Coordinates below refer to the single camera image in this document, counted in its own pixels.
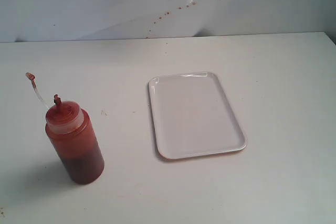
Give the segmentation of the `red sauce squeeze bottle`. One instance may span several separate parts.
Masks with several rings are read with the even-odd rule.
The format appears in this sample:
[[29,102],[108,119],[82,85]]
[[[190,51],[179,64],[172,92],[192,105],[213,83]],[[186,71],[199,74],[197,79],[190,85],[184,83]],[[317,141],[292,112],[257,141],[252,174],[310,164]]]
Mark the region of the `red sauce squeeze bottle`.
[[55,94],[46,112],[45,132],[75,183],[89,184],[102,174],[104,159],[90,117],[78,103]]

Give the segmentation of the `white rectangular plastic tray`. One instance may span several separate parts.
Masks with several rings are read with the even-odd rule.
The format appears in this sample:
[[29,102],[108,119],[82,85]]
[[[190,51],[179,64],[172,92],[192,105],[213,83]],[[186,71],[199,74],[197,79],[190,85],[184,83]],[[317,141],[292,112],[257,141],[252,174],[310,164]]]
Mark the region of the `white rectangular plastic tray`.
[[158,153],[168,160],[242,151],[247,139],[216,74],[160,76],[148,82]]

